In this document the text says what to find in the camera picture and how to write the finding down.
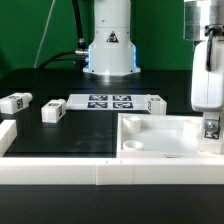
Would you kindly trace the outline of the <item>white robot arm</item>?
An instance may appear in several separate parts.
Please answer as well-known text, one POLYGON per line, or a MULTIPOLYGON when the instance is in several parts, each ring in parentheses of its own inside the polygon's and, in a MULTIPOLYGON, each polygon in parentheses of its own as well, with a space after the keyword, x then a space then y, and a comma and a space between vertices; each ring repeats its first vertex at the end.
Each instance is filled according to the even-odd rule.
MULTIPOLYGON (((197 43, 191 105, 203 114, 203 128, 215 133, 224 112, 224 0, 183 0, 184 38, 197 43)), ((94 0, 95 36, 83 72, 109 82, 138 73, 130 40, 130 0, 94 0)))

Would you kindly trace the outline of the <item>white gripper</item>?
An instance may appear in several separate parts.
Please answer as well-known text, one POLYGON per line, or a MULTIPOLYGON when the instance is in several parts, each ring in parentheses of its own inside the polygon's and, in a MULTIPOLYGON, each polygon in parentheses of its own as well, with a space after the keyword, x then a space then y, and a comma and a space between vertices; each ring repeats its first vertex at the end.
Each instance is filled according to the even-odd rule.
POLYGON ((194 111, 204 112, 204 129, 217 132, 224 109, 224 41, 213 41, 211 70, 206 70, 207 43, 201 42, 194 52, 192 68, 191 104, 194 111))

